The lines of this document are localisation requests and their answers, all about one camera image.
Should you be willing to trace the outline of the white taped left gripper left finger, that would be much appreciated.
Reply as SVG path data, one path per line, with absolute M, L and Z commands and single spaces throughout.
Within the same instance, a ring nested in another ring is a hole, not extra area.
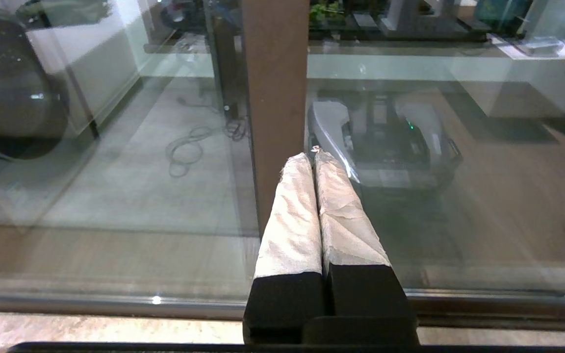
M 246 344 L 296 344 L 325 315 L 322 241 L 312 165 L 305 153 L 281 170 L 243 315 Z

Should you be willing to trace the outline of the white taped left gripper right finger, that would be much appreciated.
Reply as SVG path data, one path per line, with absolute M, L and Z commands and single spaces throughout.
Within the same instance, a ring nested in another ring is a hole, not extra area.
M 345 168 L 314 155 L 328 315 L 315 344 L 417 344 L 418 319 Z

